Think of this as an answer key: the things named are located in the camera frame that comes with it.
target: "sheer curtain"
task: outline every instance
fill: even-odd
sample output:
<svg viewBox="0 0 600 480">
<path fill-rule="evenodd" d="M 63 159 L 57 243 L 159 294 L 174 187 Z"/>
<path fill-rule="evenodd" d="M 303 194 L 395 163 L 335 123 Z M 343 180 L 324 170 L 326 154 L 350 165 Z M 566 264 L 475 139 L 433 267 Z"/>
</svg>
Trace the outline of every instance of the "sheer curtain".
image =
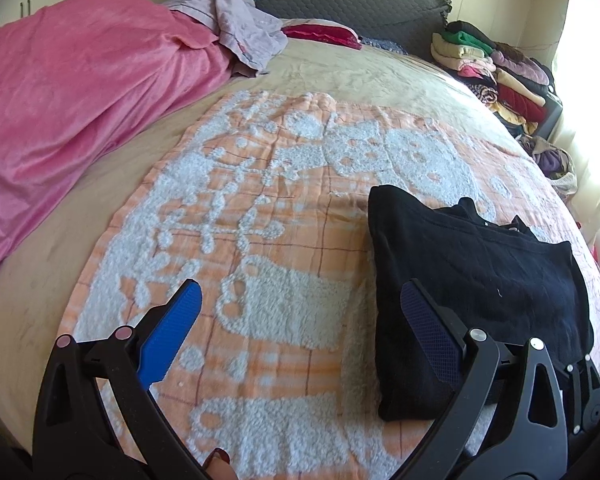
<svg viewBox="0 0 600 480">
<path fill-rule="evenodd" d="M 600 0 L 569 0 L 553 66 L 564 112 L 551 142 L 573 157 L 571 213 L 592 244 L 600 230 Z"/>
</svg>

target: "folded black clothing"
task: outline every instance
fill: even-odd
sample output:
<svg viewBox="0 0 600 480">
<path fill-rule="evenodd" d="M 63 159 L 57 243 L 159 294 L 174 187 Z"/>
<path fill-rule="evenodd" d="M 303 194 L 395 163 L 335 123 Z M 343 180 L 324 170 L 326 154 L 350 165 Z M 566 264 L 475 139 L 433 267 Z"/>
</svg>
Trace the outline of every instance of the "folded black clothing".
<svg viewBox="0 0 600 480">
<path fill-rule="evenodd" d="M 400 290 L 412 278 L 467 328 L 480 327 L 495 340 L 524 344 L 539 337 L 560 364 L 590 352 L 587 289 L 569 242 L 539 242 L 518 217 L 507 226 L 487 222 L 470 198 L 432 210 L 394 186 L 371 189 L 368 223 L 383 420 L 435 418 L 452 396 L 402 314 Z"/>
<path fill-rule="evenodd" d="M 498 68 L 504 70 L 504 72 L 508 72 L 509 74 L 511 74 L 515 79 L 520 81 L 526 87 L 526 89 L 529 90 L 530 92 L 533 92 L 536 95 L 541 95 L 543 97 L 546 97 L 547 95 L 549 95 L 549 86 L 548 85 L 539 85 L 535 81 L 531 81 L 531 79 L 528 79 L 524 76 L 516 74 L 515 72 L 512 72 L 510 69 L 508 69 L 505 66 L 499 66 Z"/>
<path fill-rule="evenodd" d="M 496 118 L 502 123 L 504 124 L 504 127 L 507 129 L 507 131 L 511 134 L 511 137 L 513 137 L 514 139 L 517 136 L 520 135 L 526 135 L 526 131 L 524 129 L 524 127 L 522 126 L 522 124 L 514 124 L 514 123 L 510 123 L 509 121 L 507 121 L 503 116 L 501 116 L 499 113 L 494 112 L 494 114 L 496 116 Z"/>
<path fill-rule="evenodd" d="M 496 44 L 491 41 L 483 31 L 481 31 L 475 25 L 467 22 L 451 22 L 446 26 L 446 30 L 452 33 L 456 32 L 466 32 L 467 34 L 471 34 L 476 40 L 480 40 L 483 43 L 489 45 L 493 50 L 496 50 Z"/>
<path fill-rule="evenodd" d="M 549 78 L 549 87 L 551 89 L 551 92 L 555 94 L 554 73 L 551 72 L 551 69 L 547 65 L 540 63 L 535 57 L 532 57 L 531 61 L 533 61 L 536 65 L 538 65 L 542 69 L 542 71 L 546 74 L 546 76 Z"/>
</svg>

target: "human hand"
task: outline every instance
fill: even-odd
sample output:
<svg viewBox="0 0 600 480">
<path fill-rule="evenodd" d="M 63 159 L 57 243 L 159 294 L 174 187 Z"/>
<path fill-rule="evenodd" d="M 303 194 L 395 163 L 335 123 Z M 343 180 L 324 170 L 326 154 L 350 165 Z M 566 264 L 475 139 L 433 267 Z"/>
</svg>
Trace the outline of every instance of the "human hand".
<svg viewBox="0 0 600 480">
<path fill-rule="evenodd" d="M 230 465 L 231 459 L 229 454 L 224 450 L 216 447 L 211 454 L 206 457 L 202 469 L 211 476 L 213 480 L 238 480 L 234 468 Z"/>
</svg>

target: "pink clothing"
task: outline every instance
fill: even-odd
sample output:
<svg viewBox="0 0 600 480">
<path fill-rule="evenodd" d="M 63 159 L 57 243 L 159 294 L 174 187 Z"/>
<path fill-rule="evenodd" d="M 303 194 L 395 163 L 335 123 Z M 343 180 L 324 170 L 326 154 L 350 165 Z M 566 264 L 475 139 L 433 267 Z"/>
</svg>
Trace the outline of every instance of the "pink clothing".
<svg viewBox="0 0 600 480">
<path fill-rule="evenodd" d="M 458 75 L 462 77 L 478 77 L 480 79 L 493 79 L 493 76 L 491 75 L 491 72 L 489 70 L 470 65 L 464 65 L 460 70 L 458 70 Z"/>
<path fill-rule="evenodd" d="M 433 44 L 431 44 L 431 55 L 440 65 L 450 68 L 451 70 L 460 71 L 465 66 L 475 68 L 478 72 L 485 70 L 487 72 L 495 72 L 496 66 L 493 64 L 493 60 L 490 57 L 483 57 L 480 59 L 458 59 L 456 57 L 442 56 Z"/>
<path fill-rule="evenodd" d="M 217 40 L 149 0 L 65 0 L 0 28 L 0 262 L 92 162 L 230 78 Z"/>
</svg>

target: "green sweater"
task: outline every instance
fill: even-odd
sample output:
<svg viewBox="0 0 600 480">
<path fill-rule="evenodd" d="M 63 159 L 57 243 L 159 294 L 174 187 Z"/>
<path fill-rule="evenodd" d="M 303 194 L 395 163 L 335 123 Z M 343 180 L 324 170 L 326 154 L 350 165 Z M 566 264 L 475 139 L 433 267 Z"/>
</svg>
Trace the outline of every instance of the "green sweater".
<svg viewBox="0 0 600 480">
<path fill-rule="evenodd" d="M 441 36 L 445 41 L 449 43 L 454 43 L 456 45 L 468 45 L 475 46 L 477 48 L 481 48 L 487 56 L 490 56 L 493 52 L 493 49 L 487 45 L 486 43 L 481 42 L 477 38 L 474 38 L 471 34 L 467 34 L 462 30 L 460 32 L 451 33 L 445 30 Z"/>
</svg>

